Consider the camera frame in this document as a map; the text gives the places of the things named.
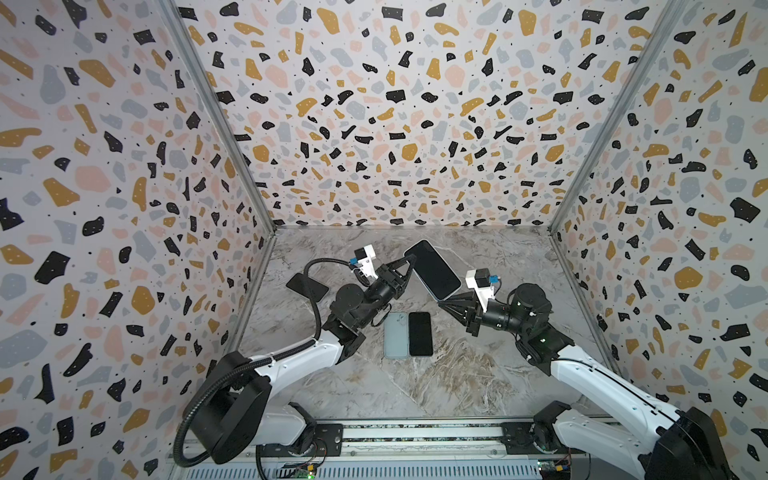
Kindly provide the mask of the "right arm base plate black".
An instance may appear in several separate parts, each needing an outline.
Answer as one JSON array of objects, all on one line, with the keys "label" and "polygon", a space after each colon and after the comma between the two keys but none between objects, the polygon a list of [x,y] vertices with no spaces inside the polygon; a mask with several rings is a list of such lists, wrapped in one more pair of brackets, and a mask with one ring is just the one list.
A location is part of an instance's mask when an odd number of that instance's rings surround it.
[{"label": "right arm base plate black", "polygon": [[544,422],[512,421],[500,424],[500,442],[506,453],[566,454],[567,448],[558,439],[554,427]]}]

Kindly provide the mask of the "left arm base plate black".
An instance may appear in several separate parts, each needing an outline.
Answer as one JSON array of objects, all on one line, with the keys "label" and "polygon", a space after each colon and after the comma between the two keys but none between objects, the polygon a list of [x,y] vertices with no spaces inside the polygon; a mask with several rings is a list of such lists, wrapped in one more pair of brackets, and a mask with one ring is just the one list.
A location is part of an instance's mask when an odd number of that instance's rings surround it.
[{"label": "left arm base plate black", "polygon": [[262,453],[267,458],[339,457],[343,433],[342,423],[320,423],[307,427],[290,445],[266,444]]}]

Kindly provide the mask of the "black phone blue back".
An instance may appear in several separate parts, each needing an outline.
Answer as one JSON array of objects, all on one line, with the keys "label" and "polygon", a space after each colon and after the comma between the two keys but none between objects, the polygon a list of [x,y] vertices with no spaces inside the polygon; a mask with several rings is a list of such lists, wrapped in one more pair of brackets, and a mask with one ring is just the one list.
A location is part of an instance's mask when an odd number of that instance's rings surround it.
[{"label": "black phone blue back", "polygon": [[431,357],[434,354],[432,321],[428,312],[411,312],[408,315],[409,355]]}]

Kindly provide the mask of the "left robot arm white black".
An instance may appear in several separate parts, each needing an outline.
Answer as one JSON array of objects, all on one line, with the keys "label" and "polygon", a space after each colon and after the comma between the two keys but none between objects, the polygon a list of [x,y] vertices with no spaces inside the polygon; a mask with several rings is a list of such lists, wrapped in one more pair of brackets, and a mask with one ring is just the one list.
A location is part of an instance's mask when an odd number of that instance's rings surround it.
[{"label": "left robot arm white black", "polygon": [[415,264],[407,255],[380,265],[361,285],[340,287],[326,319],[312,301],[315,332],[301,342],[266,355],[223,356],[184,409],[172,446],[175,464],[191,468],[207,459],[224,464],[250,445],[281,446],[293,455],[314,451],[316,420],[298,403],[279,407],[273,398],[350,358],[365,340],[364,329],[403,295]]}]

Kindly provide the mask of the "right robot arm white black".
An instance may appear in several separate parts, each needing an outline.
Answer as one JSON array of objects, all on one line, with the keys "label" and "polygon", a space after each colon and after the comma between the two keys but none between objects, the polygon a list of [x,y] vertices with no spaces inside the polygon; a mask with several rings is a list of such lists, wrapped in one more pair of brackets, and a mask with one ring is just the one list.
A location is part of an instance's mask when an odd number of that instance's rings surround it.
[{"label": "right robot arm white black", "polygon": [[483,327],[512,334],[530,365],[578,390],[613,420],[592,420],[553,401],[534,417],[539,450],[558,445],[581,450],[637,479],[731,478],[711,417],[695,407],[682,411],[601,365],[550,324],[551,303],[539,286],[524,283],[504,302],[495,299],[493,289],[479,288],[439,306],[473,336]]}]

